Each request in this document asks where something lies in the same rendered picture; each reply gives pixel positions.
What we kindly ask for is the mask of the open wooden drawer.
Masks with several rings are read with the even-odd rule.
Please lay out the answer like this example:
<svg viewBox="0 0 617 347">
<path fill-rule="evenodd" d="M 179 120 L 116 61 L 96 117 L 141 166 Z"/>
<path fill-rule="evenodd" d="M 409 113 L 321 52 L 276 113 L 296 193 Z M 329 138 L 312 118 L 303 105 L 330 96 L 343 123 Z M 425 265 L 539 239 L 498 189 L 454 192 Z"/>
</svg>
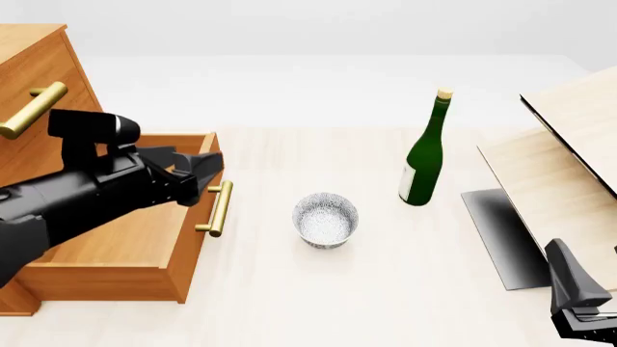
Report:
<svg viewBox="0 0 617 347">
<path fill-rule="evenodd" d="M 76 150 L 62 141 L 61 170 L 126 146 L 175 147 L 176 152 L 191 155 L 220 151 L 212 133 L 146 135 L 132 145 L 84 144 Z M 170 201 L 134 210 L 46 251 L 0 288 L 0 314 L 28 315 L 44 301 L 60 300 L 184 303 L 201 244 L 209 236 L 195 231 L 195 225 L 211 219 L 218 194 L 206 188 L 221 184 L 222 175 L 223 171 L 215 175 L 192 207 Z"/>
</svg>

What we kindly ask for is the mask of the wooden cabinet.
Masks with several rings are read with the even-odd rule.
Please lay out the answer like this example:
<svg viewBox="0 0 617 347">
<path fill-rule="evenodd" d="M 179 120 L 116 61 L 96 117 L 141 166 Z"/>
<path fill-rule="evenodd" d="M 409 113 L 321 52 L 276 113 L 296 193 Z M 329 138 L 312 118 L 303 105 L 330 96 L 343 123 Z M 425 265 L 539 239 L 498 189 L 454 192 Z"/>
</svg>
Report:
<svg viewBox="0 0 617 347">
<path fill-rule="evenodd" d="M 0 65 L 27 48 L 51 42 L 53 37 L 61 37 L 82 77 L 88 79 L 68 39 L 66 27 L 65 24 L 0 24 Z M 90 82 L 88 90 L 100 106 Z"/>
</svg>

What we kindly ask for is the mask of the green wine bottle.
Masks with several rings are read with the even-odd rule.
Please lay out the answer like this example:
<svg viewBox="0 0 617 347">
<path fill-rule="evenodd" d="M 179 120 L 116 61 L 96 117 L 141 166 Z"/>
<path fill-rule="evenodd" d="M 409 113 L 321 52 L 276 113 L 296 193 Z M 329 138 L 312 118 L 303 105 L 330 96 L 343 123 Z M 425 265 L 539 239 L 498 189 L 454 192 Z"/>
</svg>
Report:
<svg viewBox="0 0 617 347">
<path fill-rule="evenodd" d="M 430 120 L 408 152 L 397 190 L 406 204 L 422 206 L 432 199 L 443 166 L 443 124 L 452 95 L 452 89 L 438 89 Z"/>
</svg>

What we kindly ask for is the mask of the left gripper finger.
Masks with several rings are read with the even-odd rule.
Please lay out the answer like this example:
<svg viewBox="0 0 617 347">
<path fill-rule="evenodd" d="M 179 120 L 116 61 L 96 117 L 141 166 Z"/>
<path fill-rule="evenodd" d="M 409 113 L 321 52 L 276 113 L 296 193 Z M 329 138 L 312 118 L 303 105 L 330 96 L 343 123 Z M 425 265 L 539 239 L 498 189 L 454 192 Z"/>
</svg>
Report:
<svg viewBox="0 0 617 347">
<path fill-rule="evenodd" d="M 167 170 L 174 166 L 175 147 L 137 147 L 137 152 L 149 169 Z"/>
<path fill-rule="evenodd" d="M 198 155 L 174 152 L 173 159 L 173 173 L 192 175 L 197 180 L 199 189 L 204 189 L 212 178 L 224 169 L 224 158 L 221 151 Z"/>
</svg>

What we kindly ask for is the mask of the black white patterned bowl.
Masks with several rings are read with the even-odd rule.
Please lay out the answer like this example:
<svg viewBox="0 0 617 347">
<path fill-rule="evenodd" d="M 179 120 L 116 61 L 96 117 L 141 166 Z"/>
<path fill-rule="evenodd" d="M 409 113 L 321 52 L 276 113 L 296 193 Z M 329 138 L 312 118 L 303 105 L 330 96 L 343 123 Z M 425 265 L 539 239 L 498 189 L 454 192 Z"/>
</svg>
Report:
<svg viewBox="0 0 617 347">
<path fill-rule="evenodd" d="M 292 210 L 292 224 L 301 239 L 313 248 L 331 250 L 344 245 L 359 224 L 351 201 L 334 193 L 313 193 Z"/>
</svg>

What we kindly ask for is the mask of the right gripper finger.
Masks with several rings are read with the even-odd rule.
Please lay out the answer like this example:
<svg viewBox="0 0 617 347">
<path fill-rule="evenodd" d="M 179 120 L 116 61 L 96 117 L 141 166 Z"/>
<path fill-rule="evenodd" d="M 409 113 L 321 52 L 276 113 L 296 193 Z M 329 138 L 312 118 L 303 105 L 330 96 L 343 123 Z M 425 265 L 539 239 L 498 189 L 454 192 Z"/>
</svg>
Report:
<svg viewBox="0 0 617 347">
<path fill-rule="evenodd" d="M 545 251 L 550 269 L 551 314 L 564 308 L 596 308 L 612 299 L 582 268 L 562 239 L 552 239 Z"/>
</svg>

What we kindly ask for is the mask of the pale wooden shelf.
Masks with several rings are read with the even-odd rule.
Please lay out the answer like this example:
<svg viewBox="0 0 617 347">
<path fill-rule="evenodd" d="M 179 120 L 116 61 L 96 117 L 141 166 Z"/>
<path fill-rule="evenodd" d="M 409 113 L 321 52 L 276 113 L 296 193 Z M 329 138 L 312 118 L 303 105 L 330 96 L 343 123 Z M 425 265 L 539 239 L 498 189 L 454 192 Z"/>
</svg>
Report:
<svg viewBox="0 0 617 347">
<path fill-rule="evenodd" d="M 541 125 L 478 150 L 536 245 L 617 294 L 617 66 L 520 98 Z"/>
</svg>

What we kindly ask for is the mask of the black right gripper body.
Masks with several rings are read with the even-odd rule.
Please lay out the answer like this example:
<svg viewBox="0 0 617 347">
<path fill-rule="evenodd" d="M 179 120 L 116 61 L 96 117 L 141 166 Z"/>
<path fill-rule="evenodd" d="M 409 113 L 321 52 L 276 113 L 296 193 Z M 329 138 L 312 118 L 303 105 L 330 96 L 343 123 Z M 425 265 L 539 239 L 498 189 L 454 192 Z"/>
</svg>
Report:
<svg viewBox="0 0 617 347">
<path fill-rule="evenodd" d="M 552 307 L 551 321 L 565 339 L 617 343 L 617 311 L 601 312 L 597 307 Z"/>
</svg>

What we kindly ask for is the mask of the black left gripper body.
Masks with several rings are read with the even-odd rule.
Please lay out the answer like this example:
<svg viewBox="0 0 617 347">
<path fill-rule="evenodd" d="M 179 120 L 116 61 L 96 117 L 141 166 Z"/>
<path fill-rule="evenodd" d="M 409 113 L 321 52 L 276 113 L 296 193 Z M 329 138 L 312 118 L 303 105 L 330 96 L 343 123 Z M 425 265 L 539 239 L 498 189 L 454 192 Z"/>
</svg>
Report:
<svg viewBox="0 0 617 347">
<path fill-rule="evenodd" d="M 172 155 L 165 164 L 144 155 L 141 159 L 150 174 L 145 188 L 148 206 L 175 201 L 179 205 L 192 207 L 200 201 L 198 180 L 189 170 L 187 155 Z"/>
</svg>

